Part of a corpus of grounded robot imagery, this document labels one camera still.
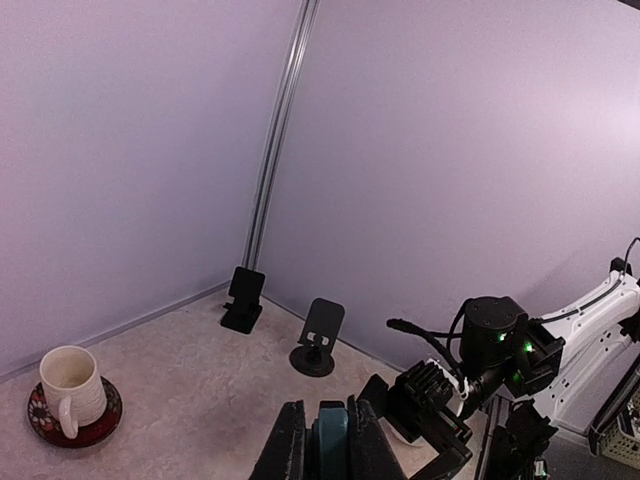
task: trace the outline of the saucer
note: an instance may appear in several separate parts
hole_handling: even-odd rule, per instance
[[[80,427],[78,436],[73,440],[64,436],[62,427],[49,411],[44,397],[42,383],[38,383],[29,395],[27,417],[31,428],[45,441],[63,448],[84,448],[101,442],[113,433],[122,418],[122,398],[109,380],[100,377],[107,394],[107,409],[91,425]]]

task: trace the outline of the beige floor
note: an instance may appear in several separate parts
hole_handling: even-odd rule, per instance
[[[309,422],[320,400],[358,394],[373,373],[388,382],[397,374],[338,343],[332,375],[300,375],[288,355],[302,323],[265,300],[244,336],[218,325],[226,300],[216,294],[90,348],[124,400],[123,421],[103,444],[63,450],[30,430],[25,405],[36,371],[0,385],[0,479],[246,480],[284,402],[305,400]],[[476,452],[484,419],[469,423]],[[408,475],[434,455],[389,439]],[[457,478],[473,478],[473,468]]]

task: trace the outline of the lavender wall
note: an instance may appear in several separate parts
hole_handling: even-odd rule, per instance
[[[300,3],[0,6],[0,375],[230,278]]]
[[[540,315],[586,293],[640,234],[638,45],[613,0],[323,0],[267,294],[343,303],[343,338],[406,367],[432,351],[387,318],[444,329],[467,297]]]

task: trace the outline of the wire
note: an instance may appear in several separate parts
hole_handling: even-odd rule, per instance
[[[392,318],[387,320],[387,327],[392,328],[393,330],[398,330],[399,332],[416,335],[426,340],[429,345],[435,348],[436,351],[442,355],[442,358],[444,358],[453,370],[453,374],[458,380],[458,390],[461,392],[464,391],[464,375],[462,374],[462,370],[460,370],[460,364],[455,358],[453,358],[451,352],[447,350],[431,332],[401,318]]]
[[[640,237],[634,238],[627,248],[627,253],[624,256],[624,268],[622,269],[622,275],[627,274],[627,265],[629,265],[629,254],[631,253],[631,249],[636,244],[636,242],[640,242]]]
[[[456,331],[456,327],[458,326],[458,322],[460,321],[460,319],[462,318],[462,316],[464,315],[464,309],[467,308],[467,304],[471,301],[470,298],[467,298],[463,303],[462,306],[460,307],[460,310],[458,310],[458,313],[456,313],[455,318],[453,319],[453,322],[451,322],[451,328],[449,329],[449,336],[447,337],[447,350],[449,351],[449,353],[451,353],[451,341],[454,338],[461,338],[462,334],[455,334],[453,332]]]
[[[629,244],[629,247],[627,248],[627,253],[624,256],[624,267],[622,268],[622,272],[620,273],[620,276],[618,277],[618,280],[616,280],[616,282],[613,284],[613,286],[609,290],[607,290],[606,292],[604,292],[601,295],[598,295],[596,298],[594,298],[592,300],[589,300],[584,305],[580,305],[579,307],[571,310],[570,312],[566,312],[566,313],[563,313],[561,315],[557,315],[557,316],[551,317],[551,318],[536,319],[536,320],[533,320],[533,321],[535,321],[536,323],[538,323],[540,325],[545,325],[545,324],[551,323],[551,322],[557,322],[558,320],[562,320],[563,318],[570,317],[571,315],[579,314],[580,312],[586,310],[587,308],[591,307],[592,305],[595,305],[600,300],[606,298],[611,293],[613,293],[613,291],[620,286],[620,284],[622,283],[622,279],[627,274],[627,266],[629,265],[629,254],[631,253],[631,250],[633,249],[633,246],[636,244],[636,242],[640,242],[640,237],[635,237],[631,241],[631,243]]]
[[[530,402],[531,400],[518,400],[517,402],[511,402],[509,404],[509,414],[513,413],[518,405],[522,405],[523,403]]]
[[[432,330],[427,330],[427,332],[436,338],[462,338],[461,333],[434,332]]]

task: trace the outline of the white mug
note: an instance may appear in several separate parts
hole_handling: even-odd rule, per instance
[[[40,362],[40,379],[51,415],[67,438],[76,438],[78,427],[95,422],[107,408],[96,359],[84,348],[51,350]]]

